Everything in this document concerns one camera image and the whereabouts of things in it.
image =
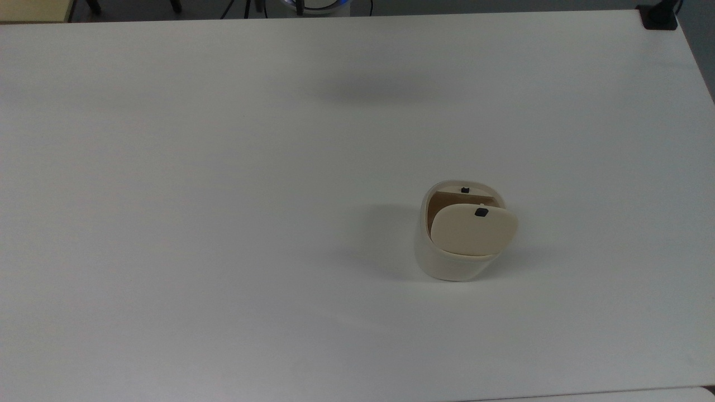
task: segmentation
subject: white table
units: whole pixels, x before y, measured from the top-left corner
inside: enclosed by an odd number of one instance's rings
[[[519,398],[518,402],[715,402],[715,396],[704,388],[674,388]]]
[[[636,11],[0,26],[0,400],[715,383],[715,107]],[[520,218],[416,266],[423,193]]]

